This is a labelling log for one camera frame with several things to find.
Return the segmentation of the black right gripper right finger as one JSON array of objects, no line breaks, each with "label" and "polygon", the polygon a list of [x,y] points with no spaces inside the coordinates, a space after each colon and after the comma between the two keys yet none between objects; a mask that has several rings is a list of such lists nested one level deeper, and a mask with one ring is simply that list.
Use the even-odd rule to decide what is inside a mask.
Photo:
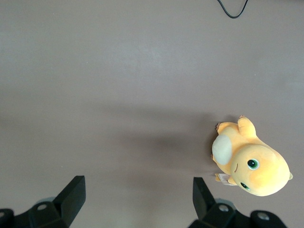
[{"label": "black right gripper right finger", "polygon": [[247,217],[228,200],[214,199],[202,177],[193,178],[192,201],[198,219],[190,228],[285,228],[284,222],[275,214],[252,211]]}]

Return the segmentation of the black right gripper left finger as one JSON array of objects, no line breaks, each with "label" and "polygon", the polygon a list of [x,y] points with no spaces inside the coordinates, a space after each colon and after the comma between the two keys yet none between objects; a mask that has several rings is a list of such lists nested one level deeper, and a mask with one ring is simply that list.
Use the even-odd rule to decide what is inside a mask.
[{"label": "black right gripper left finger", "polygon": [[2,228],[68,228],[86,200],[84,176],[75,176],[54,198],[42,199],[26,212],[15,215],[0,210]]}]

